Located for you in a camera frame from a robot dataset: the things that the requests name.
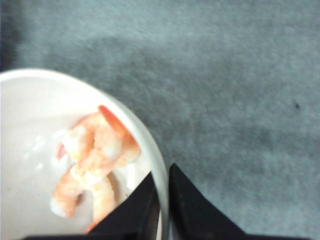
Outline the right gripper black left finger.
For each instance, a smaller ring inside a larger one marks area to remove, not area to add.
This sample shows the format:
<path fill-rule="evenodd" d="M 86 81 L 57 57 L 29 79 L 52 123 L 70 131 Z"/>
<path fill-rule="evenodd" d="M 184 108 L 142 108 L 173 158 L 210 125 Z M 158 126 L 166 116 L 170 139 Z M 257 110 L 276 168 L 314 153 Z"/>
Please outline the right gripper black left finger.
<path fill-rule="evenodd" d="M 160 204 L 149 173 L 130 196 L 87 234 L 31 235 L 26 240 L 155 240 Z"/>

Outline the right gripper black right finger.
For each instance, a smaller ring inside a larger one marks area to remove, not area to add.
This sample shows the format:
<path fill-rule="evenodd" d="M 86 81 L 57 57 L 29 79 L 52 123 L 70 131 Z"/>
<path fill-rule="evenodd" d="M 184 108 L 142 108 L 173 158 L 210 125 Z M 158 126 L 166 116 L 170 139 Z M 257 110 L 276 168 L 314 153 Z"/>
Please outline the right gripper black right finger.
<path fill-rule="evenodd" d="M 177 164 L 169 168 L 173 240 L 305 240 L 301 236 L 250 234 L 208 201 Z"/>

